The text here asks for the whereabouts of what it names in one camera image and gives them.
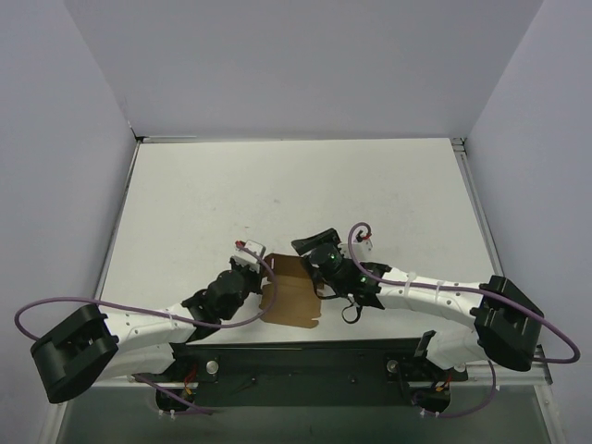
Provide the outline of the brown paper box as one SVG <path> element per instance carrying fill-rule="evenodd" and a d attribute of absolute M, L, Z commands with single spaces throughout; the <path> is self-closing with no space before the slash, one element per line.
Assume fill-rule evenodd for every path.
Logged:
<path fill-rule="evenodd" d="M 267 324 L 312 329 L 319 325 L 321 300 L 298 256 L 271 253 L 265 257 L 277 280 L 277 297 L 261 316 Z"/>

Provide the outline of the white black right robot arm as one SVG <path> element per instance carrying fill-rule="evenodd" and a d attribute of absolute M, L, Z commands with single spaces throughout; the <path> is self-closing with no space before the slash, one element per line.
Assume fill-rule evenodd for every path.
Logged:
<path fill-rule="evenodd" d="M 526 372 L 535 360 L 542 312 L 509 279 L 460 283 L 419 277 L 414 272 L 362 261 L 371 250 L 372 229 L 361 222 L 347 240 L 329 228 L 293 240 L 292 248 L 315 287 L 330 288 L 334 298 L 365 307 L 407 310 L 461 325 L 457 331 L 426 332 L 418 355 L 442 370 L 489 359 Z"/>

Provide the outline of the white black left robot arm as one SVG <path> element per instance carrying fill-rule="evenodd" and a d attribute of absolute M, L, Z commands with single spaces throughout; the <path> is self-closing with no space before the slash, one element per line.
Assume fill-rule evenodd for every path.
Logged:
<path fill-rule="evenodd" d="M 90 303 L 75 310 L 31 346 L 48 400 L 69 401 L 97 380 L 133 374 L 162 374 L 179 380 L 189 356 L 176 344 L 205 339 L 223 329 L 246 298 L 261 290 L 257 262 L 238 257 L 205 289 L 163 310 L 110 314 Z"/>

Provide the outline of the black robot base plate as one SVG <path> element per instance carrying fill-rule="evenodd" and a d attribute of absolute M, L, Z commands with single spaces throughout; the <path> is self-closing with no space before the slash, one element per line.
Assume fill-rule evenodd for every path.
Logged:
<path fill-rule="evenodd" d="M 446 401 L 438 383 L 464 382 L 421 356 L 415 339 L 176 345 L 174 362 L 153 377 L 190 389 L 198 405 L 224 407 L 409 406 L 423 391 Z"/>

